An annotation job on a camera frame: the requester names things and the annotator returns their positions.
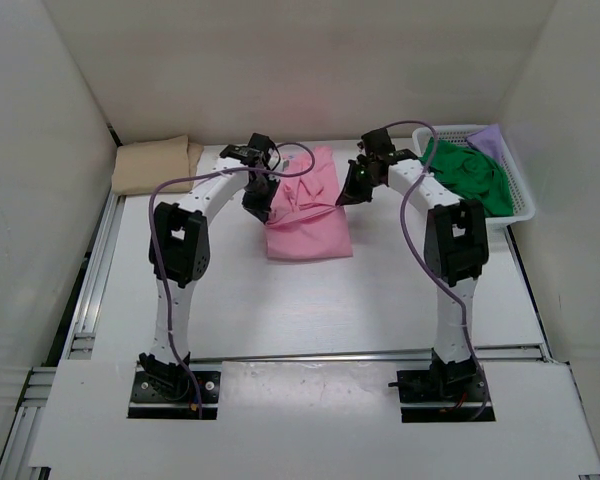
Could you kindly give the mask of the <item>pink t shirt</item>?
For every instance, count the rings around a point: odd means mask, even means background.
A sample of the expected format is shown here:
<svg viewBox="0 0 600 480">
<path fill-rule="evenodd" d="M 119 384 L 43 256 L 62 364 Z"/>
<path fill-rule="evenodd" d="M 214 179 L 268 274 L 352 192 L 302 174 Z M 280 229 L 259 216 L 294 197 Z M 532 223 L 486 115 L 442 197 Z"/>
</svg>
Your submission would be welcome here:
<svg viewBox="0 0 600 480">
<path fill-rule="evenodd" d="M 312 261 L 353 255 L 340 194 L 333 150 L 318 146 L 312 154 L 289 160 L 286 171 L 302 176 L 282 178 L 265 224 L 266 255 L 271 260 Z"/>
</svg>

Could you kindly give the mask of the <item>beige t shirt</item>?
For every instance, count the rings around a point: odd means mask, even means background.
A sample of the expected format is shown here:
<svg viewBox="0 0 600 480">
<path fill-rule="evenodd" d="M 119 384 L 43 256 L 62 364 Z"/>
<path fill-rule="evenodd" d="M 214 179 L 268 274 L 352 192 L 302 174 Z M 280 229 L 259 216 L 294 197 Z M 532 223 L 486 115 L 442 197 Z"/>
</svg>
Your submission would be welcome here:
<svg viewBox="0 0 600 480">
<path fill-rule="evenodd" d="M 151 194 L 160 184 L 197 173 L 204 146 L 187 135 L 138 142 L 117 149 L 111 190 L 116 195 Z"/>
</svg>

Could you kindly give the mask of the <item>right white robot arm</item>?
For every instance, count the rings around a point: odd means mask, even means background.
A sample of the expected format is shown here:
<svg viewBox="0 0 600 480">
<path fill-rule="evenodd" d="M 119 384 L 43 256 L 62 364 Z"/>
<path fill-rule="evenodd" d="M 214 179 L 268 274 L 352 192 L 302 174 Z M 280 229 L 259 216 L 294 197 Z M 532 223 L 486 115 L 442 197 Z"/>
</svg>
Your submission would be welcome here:
<svg viewBox="0 0 600 480">
<path fill-rule="evenodd" d="M 424 161 L 394 145 L 386 127 L 362 135 L 360 152 L 351 160 L 339 206 L 371 201 L 384 185 L 401 194 L 403 207 L 414 206 L 425 217 L 424 244 L 417 247 L 407 223 L 404 239 L 418 265 L 437 288 L 437 328 L 430 366 L 404 371 L 393 382 L 406 403 L 451 402 L 467 398 L 481 368 L 471 340 L 472 304 L 477 281 L 489 259 L 483 205 L 464 200 L 444 187 L 430 168 L 441 141 Z"/>
</svg>

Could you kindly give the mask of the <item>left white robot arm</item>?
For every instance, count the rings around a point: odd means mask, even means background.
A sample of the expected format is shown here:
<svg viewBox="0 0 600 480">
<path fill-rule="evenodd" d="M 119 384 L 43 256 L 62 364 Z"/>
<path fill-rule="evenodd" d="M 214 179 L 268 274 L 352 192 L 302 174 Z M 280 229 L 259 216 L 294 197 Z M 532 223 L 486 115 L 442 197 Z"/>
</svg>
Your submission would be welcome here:
<svg viewBox="0 0 600 480">
<path fill-rule="evenodd" d="M 213 178 L 203 180 L 181 202 L 161 202 L 153 208 L 149 261 L 156 276 L 158 307 L 153 344 L 139 355 L 139 363 L 148 383 L 169 401 L 196 392 L 183 365 L 190 359 L 193 292 L 211 259 L 209 226 L 239 192 L 242 207 L 261 223 L 268 221 L 279 180 L 263 171 L 276 150 L 269 137 L 258 133 L 245 146 L 228 145 L 217 158 Z"/>
</svg>

